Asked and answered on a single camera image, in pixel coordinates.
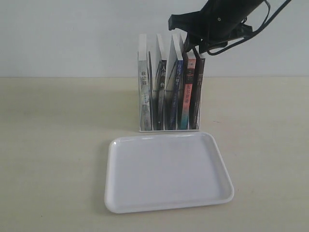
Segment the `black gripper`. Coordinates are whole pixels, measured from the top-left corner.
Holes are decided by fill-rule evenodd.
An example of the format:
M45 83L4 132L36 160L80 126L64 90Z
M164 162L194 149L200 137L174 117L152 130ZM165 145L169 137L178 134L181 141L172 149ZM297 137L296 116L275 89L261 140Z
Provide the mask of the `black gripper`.
M196 46L199 58L205 58L207 53L218 55L261 32L268 15L256 31L245 22L249 14L262 3L270 10L267 0L209 0L199 11L171 15L168 29L187 32L183 43L183 59L192 59Z

